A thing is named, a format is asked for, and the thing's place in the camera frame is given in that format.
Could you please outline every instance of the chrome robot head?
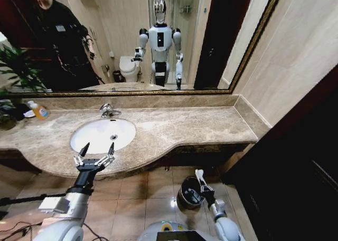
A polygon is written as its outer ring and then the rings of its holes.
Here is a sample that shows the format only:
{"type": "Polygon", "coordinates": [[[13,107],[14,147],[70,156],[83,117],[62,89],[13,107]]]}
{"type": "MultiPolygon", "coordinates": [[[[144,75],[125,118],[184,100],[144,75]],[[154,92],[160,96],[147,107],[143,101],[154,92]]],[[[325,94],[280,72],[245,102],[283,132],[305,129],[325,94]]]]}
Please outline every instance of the chrome robot head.
{"type": "Polygon", "coordinates": [[[157,24],[164,23],[166,10],[167,10],[167,6],[165,4],[165,0],[154,0],[154,11],[155,11],[157,24]]]}

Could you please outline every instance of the drain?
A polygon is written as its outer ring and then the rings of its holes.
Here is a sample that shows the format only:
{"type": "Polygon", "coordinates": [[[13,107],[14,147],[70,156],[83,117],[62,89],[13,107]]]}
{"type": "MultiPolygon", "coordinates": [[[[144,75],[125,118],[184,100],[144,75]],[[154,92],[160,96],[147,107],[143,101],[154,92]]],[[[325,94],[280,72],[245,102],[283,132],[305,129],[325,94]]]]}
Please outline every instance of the drain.
{"type": "Polygon", "coordinates": [[[110,137],[111,140],[116,140],[116,138],[117,138],[117,135],[116,135],[116,134],[113,134],[113,135],[110,137]]]}

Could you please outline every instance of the marble countertop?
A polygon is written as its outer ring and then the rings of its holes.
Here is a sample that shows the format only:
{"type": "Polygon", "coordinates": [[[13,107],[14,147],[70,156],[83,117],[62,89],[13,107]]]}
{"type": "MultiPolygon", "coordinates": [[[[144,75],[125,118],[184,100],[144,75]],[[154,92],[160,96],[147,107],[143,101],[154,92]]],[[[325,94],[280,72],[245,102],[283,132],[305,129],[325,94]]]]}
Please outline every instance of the marble countertop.
{"type": "Polygon", "coordinates": [[[95,85],[82,90],[93,90],[93,91],[153,91],[153,90],[165,90],[163,86],[156,84],[138,83],[138,82],[121,82],[121,83],[110,83],[95,85]]]}
{"type": "MultiPolygon", "coordinates": [[[[127,176],[146,168],[182,145],[254,143],[258,139],[234,107],[119,109],[114,119],[132,122],[136,136],[115,151],[115,161],[97,176],[127,176]]],[[[82,125],[100,120],[98,110],[52,111],[46,120],[25,119],[0,132],[0,150],[18,149],[39,169],[63,177],[76,177],[70,147],[73,133],[82,125]]],[[[101,158],[103,155],[86,155],[101,158]]]]}

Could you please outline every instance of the person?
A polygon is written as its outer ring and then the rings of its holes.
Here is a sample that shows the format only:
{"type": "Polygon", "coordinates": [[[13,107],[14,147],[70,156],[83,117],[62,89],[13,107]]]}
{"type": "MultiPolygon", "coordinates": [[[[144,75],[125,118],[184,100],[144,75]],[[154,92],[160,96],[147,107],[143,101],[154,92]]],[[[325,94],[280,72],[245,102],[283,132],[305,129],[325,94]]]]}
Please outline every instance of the person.
{"type": "Polygon", "coordinates": [[[56,59],[65,71],[59,78],[63,84],[60,86],[62,90],[78,90],[98,85],[102,79],[94,72],[83,48],[84,45],[93,60],[95,51],[87,28],[62,3],[56,0],[37,2],[44,40],[53,48],[56,59]]]}

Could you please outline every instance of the soap bottle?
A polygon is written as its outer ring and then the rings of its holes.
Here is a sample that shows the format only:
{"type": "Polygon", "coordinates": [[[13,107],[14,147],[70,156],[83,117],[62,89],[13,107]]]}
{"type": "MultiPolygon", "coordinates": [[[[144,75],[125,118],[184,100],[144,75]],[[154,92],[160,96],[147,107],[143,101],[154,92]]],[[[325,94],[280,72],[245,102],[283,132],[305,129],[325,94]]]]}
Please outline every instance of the soap bottle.
{"type": "Polygon", "coordinates": [[[28,105],[30,105],[30,108],[33,110],[36,117],[38,117],[40,120],[44,120],[50,115],[50,111],[48,111],[44,107],[36,104],[34,101],[31,100],[27,103],[28,103],[28,105]]]}

